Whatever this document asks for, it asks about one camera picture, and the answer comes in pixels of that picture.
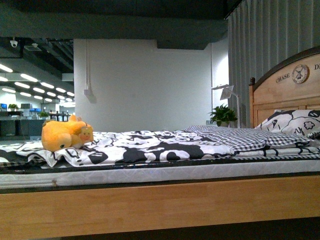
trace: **checkered pillow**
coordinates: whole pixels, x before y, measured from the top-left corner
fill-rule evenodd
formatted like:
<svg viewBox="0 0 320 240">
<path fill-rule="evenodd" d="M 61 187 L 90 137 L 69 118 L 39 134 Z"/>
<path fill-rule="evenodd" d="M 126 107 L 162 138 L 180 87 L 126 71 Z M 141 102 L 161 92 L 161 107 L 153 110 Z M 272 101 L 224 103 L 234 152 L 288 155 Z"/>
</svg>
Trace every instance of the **checkered pillow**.
<svg viewBox="0 0 320 240">
<path fill-rule="evenodd" d="M 184 129 L 211 139 L 214 142 L 227 145 L 235 151 L 251 151 L 265 147 L 283 147 L 293 144 L 306 145 L 310 139 L 297 136 L 261 131 L 252 128 L 231 128 L 222 126 L 196 125 Z"/>
<path fill-rule="evenodd" d="M 276 110 L 256 129 L 315 139 L 320 135 L 320 110 Z"/>
</svg>

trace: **stuffed toy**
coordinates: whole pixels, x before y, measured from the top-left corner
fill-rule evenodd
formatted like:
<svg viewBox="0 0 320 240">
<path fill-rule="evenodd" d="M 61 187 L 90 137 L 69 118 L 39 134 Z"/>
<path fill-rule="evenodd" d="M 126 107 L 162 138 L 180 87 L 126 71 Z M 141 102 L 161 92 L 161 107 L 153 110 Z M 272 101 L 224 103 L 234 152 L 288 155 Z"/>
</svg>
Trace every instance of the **stuffed toy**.
<svg viewBox="0 0 320 240">
<path fill-rule="evenodd" d="M 41 142 L 51 152 L 69 147 L 78 149 L 94 140 L 93 131 L 92 126 L 75 115 L 69 121 L 47 120 L 42 125 Z"/>
</svg>

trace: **wooden bed frame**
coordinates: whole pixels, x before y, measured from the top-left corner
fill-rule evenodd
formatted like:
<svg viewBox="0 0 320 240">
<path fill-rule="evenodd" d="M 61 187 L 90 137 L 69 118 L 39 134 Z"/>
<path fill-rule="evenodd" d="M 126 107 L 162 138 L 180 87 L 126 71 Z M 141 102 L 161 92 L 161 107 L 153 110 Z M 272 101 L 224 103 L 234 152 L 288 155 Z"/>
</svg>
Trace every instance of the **wooden bed frame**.
<svg viewBox="0 0 320 240">
<path fill-rule="evenodd" d="M 295 83 L 297 65 L 307 65 Z M 320 109 L 320 47 L 250 86 L 251 125 L 275 109 Z M 18 240 L 320 216 L 320 175 L 0 194 L 0 239 Z"/>
</svg>

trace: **potted plant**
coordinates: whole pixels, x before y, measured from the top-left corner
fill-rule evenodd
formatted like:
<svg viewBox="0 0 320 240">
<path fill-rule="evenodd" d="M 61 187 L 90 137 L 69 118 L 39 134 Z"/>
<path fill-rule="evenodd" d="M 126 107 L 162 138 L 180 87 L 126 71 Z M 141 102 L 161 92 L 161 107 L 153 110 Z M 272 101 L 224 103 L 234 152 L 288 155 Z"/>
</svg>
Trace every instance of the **potted plant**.
<svg viewBox="0 0 320 240">
<path fill-rule="evenodd" d="M 210 123 L 216 122 L 218 127 L 227 127 L 230 122 L 238 120 L 234 110 L 230 109 L 228 106 L 217 106 L 209 112 L 211 118 Z"/>
<path fill-rule="evenodd" d="M 39 112 L 38 116 L 39 116 L 39 118 L 46 119 L 47 117 L 49 117 L 49 113 L 47 113 L 45 111 L 41 111 L 41 112 Z"/>
<path fill-rule="evenodd" d="M 19 109 L 18 105 L 17 105 L 17 104 L 14 104 L 14 103 L 9 104 L 8 108 L 9 108 L 11 111 L 16 111 L 16 110 Z"/>
</svg>

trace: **gray curtain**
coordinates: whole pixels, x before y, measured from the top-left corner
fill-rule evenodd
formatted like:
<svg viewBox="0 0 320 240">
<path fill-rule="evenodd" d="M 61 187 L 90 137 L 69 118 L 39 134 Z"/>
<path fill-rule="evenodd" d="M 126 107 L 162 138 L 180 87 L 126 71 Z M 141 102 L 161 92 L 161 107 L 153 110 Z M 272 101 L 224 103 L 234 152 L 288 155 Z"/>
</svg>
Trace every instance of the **gray curtain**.
<svg viewBox="0 0 320 240">
<path fill-rule="evenodd" d="M 228 18 L 229 83 L 250 126 L 249 87 L 283 60 L 320 46 L 320 0 L 244 0 Z M 235 98 L 230 106 L 237 109 Z"/>
</svg>

